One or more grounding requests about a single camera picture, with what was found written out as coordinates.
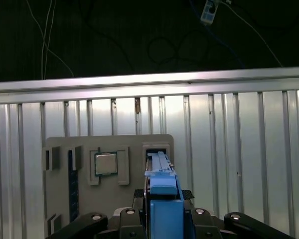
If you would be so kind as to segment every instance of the blue plastic part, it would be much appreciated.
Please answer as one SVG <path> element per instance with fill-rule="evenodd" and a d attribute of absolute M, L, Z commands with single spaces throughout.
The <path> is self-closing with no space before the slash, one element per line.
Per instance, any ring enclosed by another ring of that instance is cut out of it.
<path fill-rule="evenodd" d="M 150 194 L 177 195 L 176 173 L 170 167 L 170 160 L 163 152 L 149 153 L 152 158 L 152 171 L 146 171 L 150 177 Z"/>
<path fill-rule="evenodd" d="M 150 238 L 184 239 L 184 202 L 181 200 L 150 202 Z"/>

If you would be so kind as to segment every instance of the gray fixture plate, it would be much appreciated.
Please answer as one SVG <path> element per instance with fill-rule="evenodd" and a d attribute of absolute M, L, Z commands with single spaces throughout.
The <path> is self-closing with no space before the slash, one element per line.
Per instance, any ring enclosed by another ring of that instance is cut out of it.
<path fill-rule="evenodd" d="M 78 169 L 79 214 L 100 212 L 111 217 L 115 209 L 130 206 L 134 190 L 144 187 L 147 149 L 165 149 L 173 163 L 173 138 L 168 134 L 48 138 L 42 151 L 45 234 L 70 223 L 70 150 L 72 166 Z M 93 173 L 98 150 L 117 152 L 117 174 L 98 177 Z M 50 224 L 54 218 L 57 225 Z"/>

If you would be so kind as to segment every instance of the corrugated metal wall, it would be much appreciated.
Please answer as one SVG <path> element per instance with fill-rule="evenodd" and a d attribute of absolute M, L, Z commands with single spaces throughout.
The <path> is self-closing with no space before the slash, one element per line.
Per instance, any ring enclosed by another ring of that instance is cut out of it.
<path fill-rule="evenodd" d="M 47 138 L 151 133 L 174 137 L 197 207 L 299 239 L 299 91 L 0 105 L 0 239 L 43 238 Z"/>

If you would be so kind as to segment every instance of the blue cable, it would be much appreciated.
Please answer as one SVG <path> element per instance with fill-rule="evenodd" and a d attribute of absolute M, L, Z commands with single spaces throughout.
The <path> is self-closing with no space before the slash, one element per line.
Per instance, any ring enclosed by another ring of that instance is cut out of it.
<path fill-rule="evenodd" d="M 199 22 L 201 22 L 200 20 L 200 14 L 198 12 L 198 10 L 195 8 L 193 1 L 189 0 L 191 7 L 193 8 L 195 15 L 198 17 Z M 230 52 L 236 57 L 236 59 L 238 60 L 241 68 L 245 69 L 246 65 L 242 62 L 242 60 L 240 59 L 240 57 L 237 55 L 237 53 L 229 46 L 227 45 L 223 40 L 221 40 L 208 26 L 206 26 L 205 24 L 203 24 L 203 26 L 206 28 L 206 30 L 208 31 L 208 33 L 215 38 L 216 41 L 218 41 L 221 45 L 225 46 L 226 48 L 228 48 L 228 50 L 230 50 Z"/>

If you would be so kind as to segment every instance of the metal bolt head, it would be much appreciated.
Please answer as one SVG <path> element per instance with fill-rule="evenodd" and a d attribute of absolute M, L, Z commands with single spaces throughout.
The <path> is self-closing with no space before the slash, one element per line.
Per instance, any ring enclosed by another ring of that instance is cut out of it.
<path fill-rule="evenodd" d="M 205 213 L 204 210 L 202 210 L 202 209 L 196 209 L 195 212 L 198 213 L 198 214 L 203 214 L 203 213 Z"/>
<path fill-rule="evenodd" d="M 232 219 L 234 219 L 234 220 L 239 220 L 239 219 L 240 219 L 240 216 L 237 215 L 237 214 L 232 214 L 232 215 L 230 215 L 230 217 L 231 217 Z"/>
<path fill-rule="evenodd" d="M 94 215 L 93 217 L 92 217 L 92 219 L 93 220 L 99 220 L 99 219 L 101 219 L 101 215 Z"/>
<path fill-rule="evenodd" d="M 133 210 L 133 209 L 128 209 L 127 211 L 126 211 L 126 213 L 127 214 L 133 214 L 135 211 Z"/>

